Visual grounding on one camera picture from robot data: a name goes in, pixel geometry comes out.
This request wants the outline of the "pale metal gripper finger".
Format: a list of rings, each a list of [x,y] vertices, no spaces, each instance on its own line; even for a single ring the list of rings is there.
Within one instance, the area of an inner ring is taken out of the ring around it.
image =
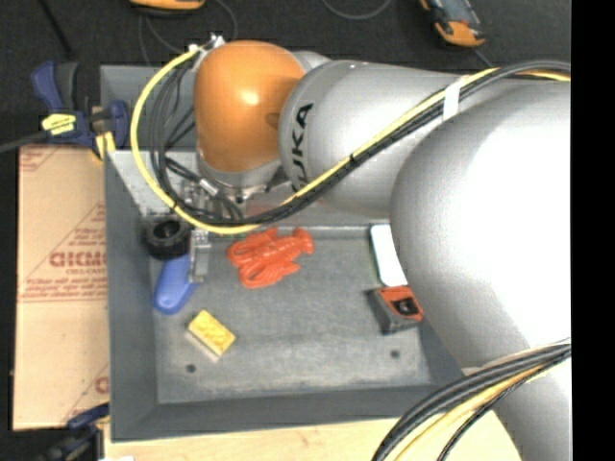
[[[209,273],[211,243],[206,230],[193,230],[190,235],[190,281],[202,283]]]

